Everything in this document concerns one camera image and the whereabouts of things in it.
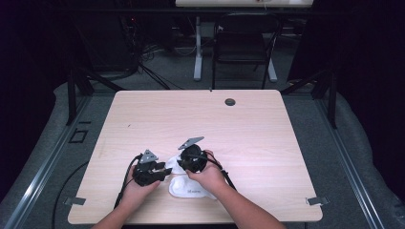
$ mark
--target dark curtain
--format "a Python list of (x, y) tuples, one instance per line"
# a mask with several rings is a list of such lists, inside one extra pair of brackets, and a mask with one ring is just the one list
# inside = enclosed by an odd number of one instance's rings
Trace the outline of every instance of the dark curtain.
[(60, 50), (35, 4), (0, 4), (0, 198), (29, 158), (65, 81)]
[(316, 11), (353, 11), (360, 16), (311, 18), (288, 80), (309, 77), (338, 63), (337, 90), (366, 131), (373, 164), (388, 187), (405, 200), (403, 6), (395, 1), (315, 1)]

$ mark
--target black hole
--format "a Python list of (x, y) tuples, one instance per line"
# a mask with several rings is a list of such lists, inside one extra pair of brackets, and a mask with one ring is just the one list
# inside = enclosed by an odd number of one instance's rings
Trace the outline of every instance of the black hole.
[(227, 105), (227, 106), (233, 106), (233, 105), (235, 105), (235, 99), (233, 99), (233, 98), (227, 98), (226, 100), (225, 100), (225, 104)]

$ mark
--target white cloth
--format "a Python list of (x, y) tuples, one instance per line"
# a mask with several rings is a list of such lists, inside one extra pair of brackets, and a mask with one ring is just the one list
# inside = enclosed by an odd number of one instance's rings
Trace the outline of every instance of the white cloth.
[(180, 156), (173, 156), (166, 162), (164, 166), (166, 169), (172, 168), (172, 174), (185, 174), (185, 171), (177, 162), (178, 160), (180, 160)]
[(169, 193), (177, 198), (203, 198), (216, 199), (206, 191), (199, 182), (190, 179), (188, 175), (179, 175), (172, 178), (169, 185)]

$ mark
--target white object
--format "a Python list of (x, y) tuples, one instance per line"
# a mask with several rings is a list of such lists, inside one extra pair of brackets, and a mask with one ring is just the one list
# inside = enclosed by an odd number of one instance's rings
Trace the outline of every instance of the white object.
[(183, 175), (183, 174), (185, 174), (185, 171), (177, 162), (178, 160), (180, 160), (180, 156), (173, 156), (169, 160), (166, 161), (166, 164), (164, 165), (164, 167), (166, 169), (172, 168), (172, 174)]
[(199, 182), (190, 179), (187, 175), (179, 175), (172, 178), (169, 186), (169, 193), (177, 198), (203, 198), (216, 199), (206, 191)]
[(200, 17), (196, 17), (196, 64), (194, 65), (194, 80), (202, 80), (202, 68), (203, 68), (203, 56), (202, 56), (202, 34), (201, 34), (201, 24)]

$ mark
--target table leg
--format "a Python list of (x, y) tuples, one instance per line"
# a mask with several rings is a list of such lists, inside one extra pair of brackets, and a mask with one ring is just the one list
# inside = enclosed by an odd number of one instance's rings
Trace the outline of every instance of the table leg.
[(270, 64), (268, 65), (268, 78), (270, 82), (276, 83), (277, 82), (277, 75), (276, 71), (274, 70), (273, 60), (270, 58)]
[(200, 17), (196, 18), (196, 64), (194, 65), (194, 80), (200, 81), (202, 79), (202, 35)]

